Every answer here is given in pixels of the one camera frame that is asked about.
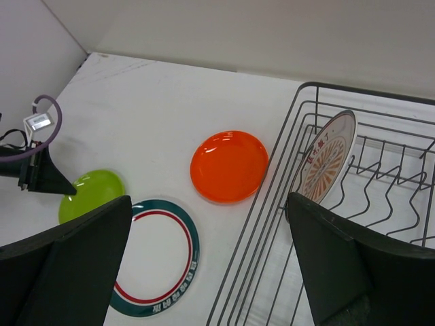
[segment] red plate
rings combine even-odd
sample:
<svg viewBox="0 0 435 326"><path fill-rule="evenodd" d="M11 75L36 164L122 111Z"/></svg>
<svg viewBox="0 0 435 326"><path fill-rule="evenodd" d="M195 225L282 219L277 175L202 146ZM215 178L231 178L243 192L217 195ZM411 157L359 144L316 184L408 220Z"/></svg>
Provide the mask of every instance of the red plate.
<svg viewBox="0 0 435 326"><path fill-rule="evenodd" d="M207 199L238 202L256 192L267 163L266 149L256 137L243 131L224 131L198 147L190 164L190 177Z"/></svg>

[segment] wire dish rack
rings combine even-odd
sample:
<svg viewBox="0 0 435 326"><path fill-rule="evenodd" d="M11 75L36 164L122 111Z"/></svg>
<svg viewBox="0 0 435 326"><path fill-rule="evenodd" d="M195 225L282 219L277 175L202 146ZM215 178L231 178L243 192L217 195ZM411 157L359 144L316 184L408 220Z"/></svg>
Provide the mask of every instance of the wire dish rack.
<svg viewBox="0 0 435 326"><path fill-rule="evenodd" d="M345 174L321 205L399 240L435 248L435 101L309 82L296 92L213 303L207 325L314 325L285 220L310 142L352 110L358 137Z"/></svg>

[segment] white plate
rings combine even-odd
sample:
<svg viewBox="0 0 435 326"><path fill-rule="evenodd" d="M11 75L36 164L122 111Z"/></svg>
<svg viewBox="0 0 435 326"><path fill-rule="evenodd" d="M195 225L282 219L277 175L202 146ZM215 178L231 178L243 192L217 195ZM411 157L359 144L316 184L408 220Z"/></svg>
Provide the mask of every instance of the white plate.
<svg viewBox="0 0 435 326"><path fill-rule="evenodd" d="M317 134L300 163L290 192L320 203L345 171L357 135L352 111L334 116Z"/></svg>
<svg viewBox="0 0 435 326"><path fill-rule="evenodd" d="M110 305L145 317L173 306L194 278L199 238L193 220L167 200L133 205L133 222Z"/></svg>

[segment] table surface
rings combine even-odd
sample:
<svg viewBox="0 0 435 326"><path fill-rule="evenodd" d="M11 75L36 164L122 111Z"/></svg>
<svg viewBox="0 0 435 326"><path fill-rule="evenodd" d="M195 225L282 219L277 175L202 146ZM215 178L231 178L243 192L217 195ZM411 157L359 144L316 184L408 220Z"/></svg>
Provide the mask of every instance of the table surface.
<svg viewBox="0 0 435 326"><path fill-rule="evenodd" d="M64 116L50 145L55 165L71 181L107 168L122 177L133 202L166 198L180 204L201 240L198 272L180 302L146 319L109 307L106 326L206 323L253 198L231 205L201 198L190 181L192 154L207 137L223 130L249 132L270 153L299 85L123 56L89 56L58 97ZM18 218L3 224L4 230L14 232L0 245L57 224L60 196L5 191L12 187L13 179L1 184L0 201ZM22 199L18 206L13 204L17 198Z"/></svg>

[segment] plate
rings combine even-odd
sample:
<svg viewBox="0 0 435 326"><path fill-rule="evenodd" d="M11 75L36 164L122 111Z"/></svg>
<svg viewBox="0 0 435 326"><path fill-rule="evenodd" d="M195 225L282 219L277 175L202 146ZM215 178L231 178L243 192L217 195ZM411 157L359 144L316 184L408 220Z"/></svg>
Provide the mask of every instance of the plate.
<svg viewBox="0 0 435 326"><path fill-rule="evenodd" d="M195 276L199 237L189 214L167 200L133 205L133 222L110 305L146 317L176 304Z"/></svg>
<svg viewBox="0 0 435 326"><path fill-rule="evenodd" d="M356 117L350 110L334 116L317 134L300 163L290 192L320 203L345 171L357 135Z"/></svg>
<svg viewBox="0 0 435 326"><path fill-rule="evenodd" d="M59 206L59 223L86 214L111 200L125 195L119 176L109 170L94 170L73 182L77 194L64 196Z"/></svg>
<svg viewBox="0 0 435 326"><path fill-rule="evenodd" d="M207 199L238 202L256 192L267 163L266 149L256 137L243 131L224 131L198 147L190 164L190 177Z"/></svg>

